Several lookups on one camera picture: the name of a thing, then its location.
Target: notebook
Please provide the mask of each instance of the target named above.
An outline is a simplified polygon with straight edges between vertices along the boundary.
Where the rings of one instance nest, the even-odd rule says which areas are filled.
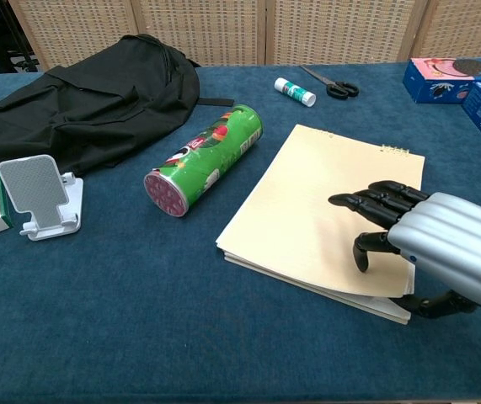
[[[353,241],[382,229],[328,198],[385,179],[419,189],[424,160],[296,125],[216,244],[227,261],[406,324],[410,313],[388,298],[414,292],[414,266],[370,252],[360,272]]]

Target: white phone stand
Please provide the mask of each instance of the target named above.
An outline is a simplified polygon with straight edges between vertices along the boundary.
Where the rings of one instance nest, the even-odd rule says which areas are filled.
[[[35,242],[74,233],[81,227],[83,180],[73,173],[59,174],[53,157],[1,162],[0,178],[15,210],[31,214],[20,235]]]

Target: white glue stick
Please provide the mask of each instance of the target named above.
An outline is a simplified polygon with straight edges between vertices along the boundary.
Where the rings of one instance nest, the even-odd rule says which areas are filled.
[[[280,93],[284,93],[308,107],[313,106],[313,104],[315,104],[315,100],[317,99],[315,94],[304,90],[302,87],[298,87],[296,84],[287,81],[283,77],[279,77],[277,80],[275,80],[274,88]]]

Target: spiral binding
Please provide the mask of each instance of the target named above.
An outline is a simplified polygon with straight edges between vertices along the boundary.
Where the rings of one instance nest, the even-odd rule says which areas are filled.
[[[381,145],[380,151],[386,153],[404,154],[405,156],[409,155],[409,149],[402,149],[400,147],[389,145]]]

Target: black scissors handle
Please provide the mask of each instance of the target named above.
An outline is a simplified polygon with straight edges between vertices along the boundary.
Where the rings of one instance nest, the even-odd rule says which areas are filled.
[[[333,82],[326,85],[326,94],[338,99],[355,97],[359,92],[360,89],[349,82]]]

